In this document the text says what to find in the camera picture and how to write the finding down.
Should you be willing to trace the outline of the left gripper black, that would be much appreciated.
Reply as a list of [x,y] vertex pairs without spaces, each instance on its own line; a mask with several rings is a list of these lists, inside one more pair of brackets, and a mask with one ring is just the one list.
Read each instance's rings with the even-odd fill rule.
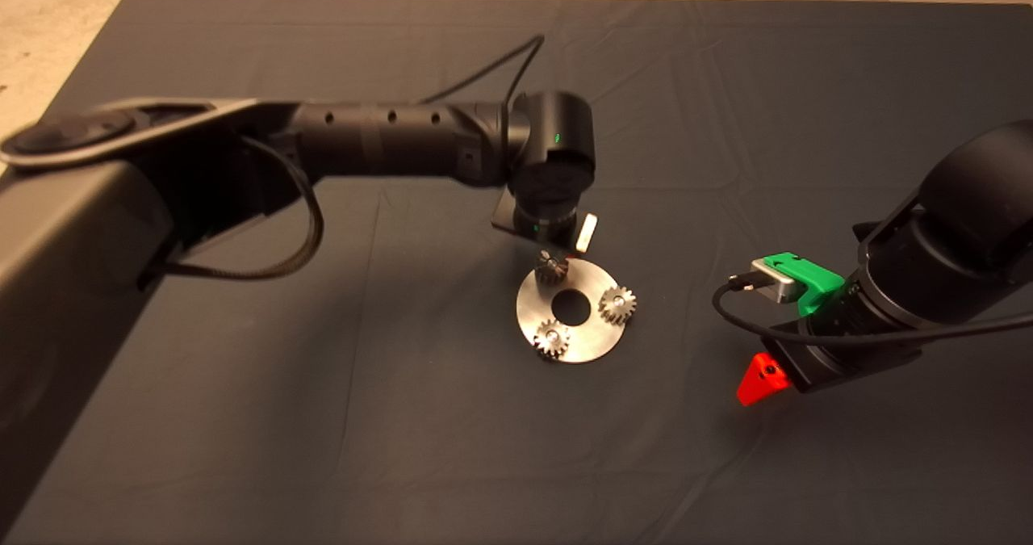
[[565,251],[565,258],[586,254],[598,225],[598,217],[574,206],[553,216],[529,213],[516,203],[516,196],[502,190],[491,214],[491,225],[516,238],[532,241]]

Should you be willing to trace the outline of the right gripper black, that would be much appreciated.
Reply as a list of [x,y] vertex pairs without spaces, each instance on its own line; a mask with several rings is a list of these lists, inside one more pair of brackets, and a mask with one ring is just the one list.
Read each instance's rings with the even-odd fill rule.
[[905,366],[922,357],[915,346],[815,346],[763,336],[766,351],[754,354],[738,384],[740,405],[756,405],[789,390],[803,393],[829,389],[876,373]]

